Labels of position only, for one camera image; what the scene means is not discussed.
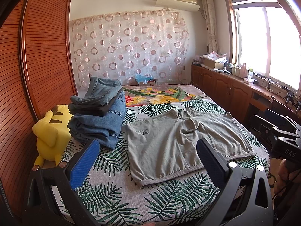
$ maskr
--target sheer curtain with circles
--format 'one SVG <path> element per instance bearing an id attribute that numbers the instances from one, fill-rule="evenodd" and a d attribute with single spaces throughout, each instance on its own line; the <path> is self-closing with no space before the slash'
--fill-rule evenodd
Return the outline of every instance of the sheer curtain with circles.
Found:
<path id="1" fill-rule="evenodd" d="M 90 16 L 70 21 L 70 48 L 77 87 L 90 77 L 118 79 L 135 75 L 159 81 L 182 80 L 189 34 L 176 11 L 135 11 Z"/>

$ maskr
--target pikachu plush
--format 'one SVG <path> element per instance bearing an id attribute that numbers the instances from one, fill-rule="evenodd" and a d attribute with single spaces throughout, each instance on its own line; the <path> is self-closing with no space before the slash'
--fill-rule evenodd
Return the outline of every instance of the pikachu plush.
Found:
<path id="1" fill-rule="evenodd" d="M 35 165 L 43 167 L 44 161 L 55 161 L 57 166 L 71 138 L 68 122 L 72 115 L 68 105 L 58 105 L 48 111 L 33 127 L 33 133 L 38 137 L 37 149 L 39 156 Z"/>

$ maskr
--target air conditioner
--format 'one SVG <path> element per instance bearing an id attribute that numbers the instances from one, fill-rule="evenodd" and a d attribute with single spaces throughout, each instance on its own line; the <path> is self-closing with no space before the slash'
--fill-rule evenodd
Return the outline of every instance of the air conditioner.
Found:
<path id="1" fill-rule="evenodd" d="M 156 6 L 196 12 L 200 9 L 197 0 L 157 0 Z"/>

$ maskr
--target wooden wardrobe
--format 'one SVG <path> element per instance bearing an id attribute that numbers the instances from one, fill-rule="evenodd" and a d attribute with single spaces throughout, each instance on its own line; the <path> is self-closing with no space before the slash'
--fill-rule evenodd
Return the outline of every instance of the wooden wardrobe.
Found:
<path id="1" fill-rule="evenodd" d="M 38 155 L 31 128 L 76 94 L 69 8 L 70 0 L 21 0 L 0 28 L 0 176 L 19 217 Z"/>

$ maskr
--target stack of folded clothes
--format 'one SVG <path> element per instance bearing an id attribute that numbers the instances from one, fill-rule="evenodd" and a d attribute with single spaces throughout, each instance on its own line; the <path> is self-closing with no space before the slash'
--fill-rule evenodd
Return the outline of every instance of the stack of folded clothes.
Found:
<path id="1" fill-rule="evenodd" d="M 84 98 L 71 97 L 68 128 L 71 136 L 82 144 L 91 139 L 101 146 L 115 149 L 126 113 L 124 91 L 118 80 L 91 77 Z"/>

